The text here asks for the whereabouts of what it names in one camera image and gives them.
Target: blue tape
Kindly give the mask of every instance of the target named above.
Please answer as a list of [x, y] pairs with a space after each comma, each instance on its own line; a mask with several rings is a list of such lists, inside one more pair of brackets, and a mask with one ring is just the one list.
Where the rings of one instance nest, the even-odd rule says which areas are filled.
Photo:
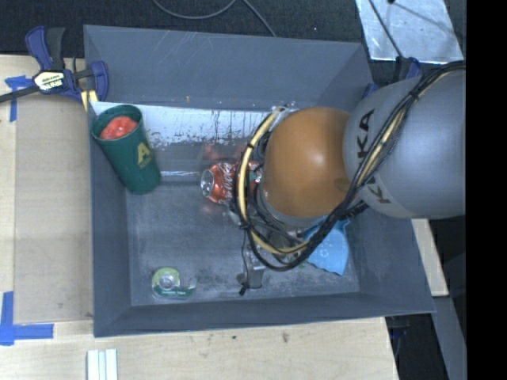
[[[6, 84], [10, 87], [12, 91], [18, 90], [20, 87], [32, 87], [33, 86], [33, 80], [30, 78], [26, 78], [23, 76], [14, 76], [13, 78], [7, 78]], [[14, 98], [10, 102], [10, 117], [9, 121], [12, 123], [13, 121], [16, 121], [17, 118], [17, 101]]]
[[0, 318], [0, 345], [12, 346], [15, 340], [51, 339], [54, 324], [14, 325], [12, 291], [3, 294], [2, 317]]

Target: crushed soda can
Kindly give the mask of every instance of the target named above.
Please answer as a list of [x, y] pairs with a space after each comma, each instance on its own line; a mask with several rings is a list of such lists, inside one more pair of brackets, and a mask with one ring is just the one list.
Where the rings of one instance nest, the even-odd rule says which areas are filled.
[[[234, 176], [238, 162], [218, 162], [202, 172], [200, 177], [200, 189], [202, 195], [213, 203], [225, 204], [232, 199], [234, 193]], [[250, 173], [250, 189], [261, 179], [261, 168], [255, 161], [248, 162]]]

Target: gray bin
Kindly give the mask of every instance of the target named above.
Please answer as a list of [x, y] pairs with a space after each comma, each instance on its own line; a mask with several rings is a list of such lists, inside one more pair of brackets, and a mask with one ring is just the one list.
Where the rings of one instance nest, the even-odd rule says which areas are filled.
[[[109, 102], [90, 109], [90, 125], [115, 103], [137, 105], [162, 174], [153, 192], [132, 195], [90, 140], [95, 336], [434, 311], [410, 220], [373, 210], [349, 225], [343, 276], [310, 264], [266, 271], [262, 288], [240, 296], [243, 232], [199, 190], [210, 148], [235, 160], [272, 106], [352, 111], [372, 81], [360, 44], [86, 26], [85, 49], [111, 79]], [[210, 124], [215, 135], [203, 132]], [[195, 280], [195, 292], [154, 298], [151, 275], [163, 266]]]

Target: tabletop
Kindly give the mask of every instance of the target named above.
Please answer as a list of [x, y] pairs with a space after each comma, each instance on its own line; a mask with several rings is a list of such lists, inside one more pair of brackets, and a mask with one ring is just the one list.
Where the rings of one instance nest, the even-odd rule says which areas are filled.
[[[5, 78], [37, 71], [29, 56], [0, 55], [0, 94]], [[14, 290], [15, 323], [55, 326], [52, 339], [0, 346], [0, 378], [86, 378], [96, 349], [116, 349], [122, 380], [398, 378], [381, 317], [94, 338], [86, 113], [35, 93], [11, 117], [0, 104], [0, 293]], [[429, 223], [413, 225], [432, 295], [447, 295]]]

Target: green cup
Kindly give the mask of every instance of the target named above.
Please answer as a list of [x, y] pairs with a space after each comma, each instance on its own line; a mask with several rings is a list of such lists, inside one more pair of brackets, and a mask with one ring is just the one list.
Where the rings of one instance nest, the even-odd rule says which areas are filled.
[[[128, 116], [138, 124], [125, 136], [102, 139], [100, 137], [102, 130], [118, 116]], [[137, 107], [122, 104], [105, 110], [93, 122], [91, 134], [130, 192], [144, 194], [157, 187], [160, 182], [160, 170], [147, 140], [143, 114]]]

